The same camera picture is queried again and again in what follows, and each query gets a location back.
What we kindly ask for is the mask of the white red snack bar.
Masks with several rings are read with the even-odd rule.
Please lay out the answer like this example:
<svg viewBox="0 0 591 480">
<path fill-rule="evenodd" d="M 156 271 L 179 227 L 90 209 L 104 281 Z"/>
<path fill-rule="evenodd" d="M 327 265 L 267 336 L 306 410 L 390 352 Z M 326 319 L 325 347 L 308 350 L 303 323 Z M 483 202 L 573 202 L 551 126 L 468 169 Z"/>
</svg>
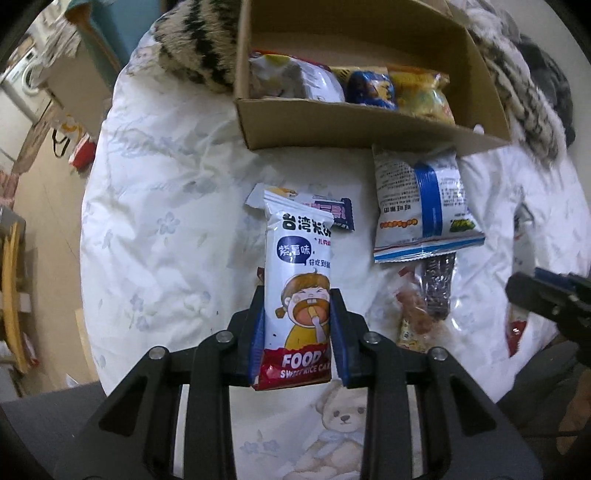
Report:
<svg viewBox="0 0 591 480">
<path fill-rule="evenodd" d="M 525 278 L 531 277 L 536 267 L 534 234 L 533 214 L 525 204 L 521 204 L 514 215 L 513 272 L 507 284 L 509 305 L 506 341 L 510 357 L 518 352 L 528 324 L 528 287 Z"/>
</svg>

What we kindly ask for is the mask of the clear orange candy packet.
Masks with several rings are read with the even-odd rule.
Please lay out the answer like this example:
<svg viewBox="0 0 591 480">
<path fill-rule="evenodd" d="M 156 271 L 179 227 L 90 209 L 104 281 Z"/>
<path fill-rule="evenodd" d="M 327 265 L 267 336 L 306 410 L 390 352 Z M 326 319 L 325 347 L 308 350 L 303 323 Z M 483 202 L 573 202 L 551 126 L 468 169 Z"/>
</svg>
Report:
<svg viewBox="0 0 591 480">
<path fill-rule="evenodd" d="M 431 334 L 436 320 L 428 312 L 414 264 L 398 272 L 394 296 L 400 307 L 401 318 L 397 344 L 407 350 L 426 352 L 432 343 Z"/>
</svg>

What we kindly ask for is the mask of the dark braised meat packet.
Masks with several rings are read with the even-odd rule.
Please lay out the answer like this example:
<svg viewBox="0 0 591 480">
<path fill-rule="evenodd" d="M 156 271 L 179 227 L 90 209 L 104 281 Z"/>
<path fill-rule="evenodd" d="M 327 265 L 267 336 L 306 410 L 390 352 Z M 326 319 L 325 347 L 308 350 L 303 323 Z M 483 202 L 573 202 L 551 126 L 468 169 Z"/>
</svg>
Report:
<svg viewBox="0 0 591 480">
<path fill-rule="evenodd" d="M 447 318 L 451 309 L 452 280 L 456 254 L 433 256 L 423 261 L 422 284 L 427 313 L 436 321 Z"/>
</svg>

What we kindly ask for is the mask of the blue white chip bag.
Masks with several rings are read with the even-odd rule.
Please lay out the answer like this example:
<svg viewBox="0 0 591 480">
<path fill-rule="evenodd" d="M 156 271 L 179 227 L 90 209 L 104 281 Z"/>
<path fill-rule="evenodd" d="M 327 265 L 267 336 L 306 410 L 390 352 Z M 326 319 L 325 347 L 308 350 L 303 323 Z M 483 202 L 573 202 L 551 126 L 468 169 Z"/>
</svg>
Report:
<svg viewBox="0 0 591 480">
<path fill-rule="evenodd" d="M 481 246 L 456 150 L 396 152 L 373 147 L 379 218 L 374 261 L 422 260 Z"/>
</svg>

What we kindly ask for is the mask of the white cartoon rice cake pack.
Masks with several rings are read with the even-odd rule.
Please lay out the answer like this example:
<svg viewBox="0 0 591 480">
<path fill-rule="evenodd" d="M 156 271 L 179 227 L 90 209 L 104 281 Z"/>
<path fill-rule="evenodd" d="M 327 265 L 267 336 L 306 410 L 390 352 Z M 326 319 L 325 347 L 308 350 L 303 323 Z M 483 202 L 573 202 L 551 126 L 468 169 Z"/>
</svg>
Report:
<svg viewBox="0 0 591 480">
<path fill-rule="evenodd" d="M 266 191 L 263 340 L 256 390 L 331 380 L 331 260 L 329 212 Z"/>
</svg>

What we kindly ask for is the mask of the purple white wafer bar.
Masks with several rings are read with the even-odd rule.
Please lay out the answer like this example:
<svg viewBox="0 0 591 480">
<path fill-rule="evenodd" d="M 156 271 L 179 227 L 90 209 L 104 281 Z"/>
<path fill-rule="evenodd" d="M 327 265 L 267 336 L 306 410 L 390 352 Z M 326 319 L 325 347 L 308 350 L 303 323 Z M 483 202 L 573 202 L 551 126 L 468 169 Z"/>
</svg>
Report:
<svg viewBox="0 0 591 480">
<path fill-rule="evenodd" d="M 355 220 L 353 220 L 353 203 L 352 200 L 346 197 L 341 199 L 332 199 L 318 194 L 298 192 L 290 188 L 276 187 L 266 185 L 263 183 L 256 184 L 252 192 L 245 200 L 245 205 L 253 209 L 262 210 L 263 194 L 270 191 L 273 194 L 287 198 L 288 200 L 296 201 L 305 206 L 329 212 L 334 218 L 334 225 L 348 230 L 355 230 Z"/>
</svg>

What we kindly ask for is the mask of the white floral bed sheet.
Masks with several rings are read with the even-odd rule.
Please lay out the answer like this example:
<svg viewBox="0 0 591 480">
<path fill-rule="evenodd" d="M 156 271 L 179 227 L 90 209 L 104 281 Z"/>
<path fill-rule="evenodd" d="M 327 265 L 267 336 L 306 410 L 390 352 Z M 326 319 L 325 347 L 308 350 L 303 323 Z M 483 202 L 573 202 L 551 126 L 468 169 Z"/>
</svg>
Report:
<svg viewBox="0 0 591 480">
<path fill-rule="evenodd" d="M 554 335 L 504 339 L 513 218 L 540 266 L 582 271 L 590 215 L 573 163 L 520 147 L 451 161 L 483 226 L 429 351 L 397 345 L 409 266 L 370 257 L 375 160 L 362 150 L 249 152 L 228 100 L 162 65 L 158 19 L 119 75 L 83 200 L 81 279 L 108 402 L 103 479 L 538 479 L 497 401 Z M 432 351 L 441 350 L 444 360 Z"/>
</svg>

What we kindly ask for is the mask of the pile of crumpled clothes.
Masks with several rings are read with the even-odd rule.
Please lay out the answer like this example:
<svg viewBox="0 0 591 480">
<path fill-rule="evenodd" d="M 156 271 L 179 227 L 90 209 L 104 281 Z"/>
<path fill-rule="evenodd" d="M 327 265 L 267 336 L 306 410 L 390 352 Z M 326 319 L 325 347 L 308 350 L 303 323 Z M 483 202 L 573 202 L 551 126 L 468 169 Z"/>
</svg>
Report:
<svg viewBox="0 0 591 480">
<path fill-rule="evenodd" d="M 512 142 L 549 165 L 567 156 L 576 134 L 570 84 L 556 61 L 488 1 L 451 1 L 494 81 Z"/>
</svg>

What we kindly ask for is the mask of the yellow chip bag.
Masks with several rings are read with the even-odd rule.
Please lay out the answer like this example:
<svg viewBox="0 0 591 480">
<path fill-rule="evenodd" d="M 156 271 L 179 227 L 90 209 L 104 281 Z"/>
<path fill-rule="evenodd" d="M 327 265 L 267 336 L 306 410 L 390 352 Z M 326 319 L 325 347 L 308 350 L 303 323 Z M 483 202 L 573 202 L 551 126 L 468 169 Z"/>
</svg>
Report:
<svg viewBox="0 0 591 480">
<path fill-rule="evenodd" d="M 455 125 L 444 89 L 450 84 L 446 73 L 401 65 L 388 66 L 398 109 L 407 115 Z"/>
</svg>

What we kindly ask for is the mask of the brown cardboard box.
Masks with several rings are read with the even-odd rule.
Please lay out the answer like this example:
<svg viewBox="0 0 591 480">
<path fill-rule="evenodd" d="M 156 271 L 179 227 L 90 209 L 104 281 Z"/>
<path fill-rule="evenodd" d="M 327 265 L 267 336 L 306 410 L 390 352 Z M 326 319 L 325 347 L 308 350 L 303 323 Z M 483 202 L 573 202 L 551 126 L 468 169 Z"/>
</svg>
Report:
<svg viewBox="0 0 591 480">
<path fill-rule="evenodd" d="M 467 156 L 511 140 L 494 81 L 468 29 L 421 1 L 244 1 L 236 48 L 235 106 L 250 150 L 382 144 L 402 151 L 453 146 Z M 283 54 L 308 66 L 446 74 L 444 95 L 454 121 L 346 102 L 257 98 L 256 54 Z"/>
</svg>

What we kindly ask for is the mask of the red plastic bag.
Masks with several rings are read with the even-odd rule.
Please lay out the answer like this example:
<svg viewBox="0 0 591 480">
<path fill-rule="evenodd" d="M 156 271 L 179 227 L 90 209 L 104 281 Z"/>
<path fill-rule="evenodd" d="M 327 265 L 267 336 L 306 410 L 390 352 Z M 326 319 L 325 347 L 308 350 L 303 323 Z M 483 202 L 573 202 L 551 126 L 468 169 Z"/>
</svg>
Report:
<svg viewBox="0 0 591 480">
<path fill-rule="evenodd" d="M 70 154 L 68 164 L 76 171 L 81 172 L 93 163 L 95 152 L 95 141 L 85 134 Z"/>
</svg>

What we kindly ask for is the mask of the dark blue snack bag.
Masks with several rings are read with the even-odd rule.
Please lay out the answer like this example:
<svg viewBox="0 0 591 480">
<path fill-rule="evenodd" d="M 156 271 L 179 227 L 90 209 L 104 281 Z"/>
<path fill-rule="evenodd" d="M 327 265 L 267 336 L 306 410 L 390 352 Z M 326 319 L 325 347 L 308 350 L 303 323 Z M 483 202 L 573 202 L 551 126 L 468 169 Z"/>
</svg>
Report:
<svg viewBox="0 0 591 480">
<path fill-rule="evenodd" d="M 394 84 L 387 74 L 374 71 L 353 71 L 346 81 L 346 102 L 397 110 Z"/>
</svg>

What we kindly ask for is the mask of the white grey snack bag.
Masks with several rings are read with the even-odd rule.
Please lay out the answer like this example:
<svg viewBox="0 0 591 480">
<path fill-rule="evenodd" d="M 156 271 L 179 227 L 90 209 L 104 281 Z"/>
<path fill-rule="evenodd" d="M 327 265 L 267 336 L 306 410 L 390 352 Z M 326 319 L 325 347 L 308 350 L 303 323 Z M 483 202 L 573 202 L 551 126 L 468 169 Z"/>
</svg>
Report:
<svg viewBox="0 0 591 480">
<path fill-rule="evenodd" d="M 259 53 L 249 58 L 250 97 L 346 101 L 335 74 L 325 65 L 283 54 Z"/>
</svg>

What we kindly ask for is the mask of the white washing machine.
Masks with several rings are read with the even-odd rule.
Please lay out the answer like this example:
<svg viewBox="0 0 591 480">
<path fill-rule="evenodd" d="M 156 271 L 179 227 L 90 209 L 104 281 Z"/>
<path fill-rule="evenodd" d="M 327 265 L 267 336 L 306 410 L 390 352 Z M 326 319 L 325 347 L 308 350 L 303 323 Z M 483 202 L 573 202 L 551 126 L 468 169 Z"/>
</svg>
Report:
<svg viewBox="0 0 591 480">
<path fill-rule="evenodd" d="M 34 87 L 32 70 L 37 64 L 37 49 L 32 46 L 2 77 L 1 88 L 15 106 L 33 123 L 36 124 L 52 99 L 41 87 Z"/>
</svg>

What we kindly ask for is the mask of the cream black fuzzy blanket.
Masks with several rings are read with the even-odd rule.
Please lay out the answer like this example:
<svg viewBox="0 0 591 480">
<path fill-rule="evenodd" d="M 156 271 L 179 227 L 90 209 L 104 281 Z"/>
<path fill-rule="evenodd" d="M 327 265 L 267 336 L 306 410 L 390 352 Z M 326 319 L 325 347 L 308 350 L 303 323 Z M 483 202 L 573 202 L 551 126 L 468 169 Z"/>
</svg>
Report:
<svg viewBox="0 0 591 480">
<path fill-rule="evenodd" d="M 158 62 L 169 73 L 228 93 L 235 83 L 238 0 L 185 0 L 153 25 Z"/>
</svg>

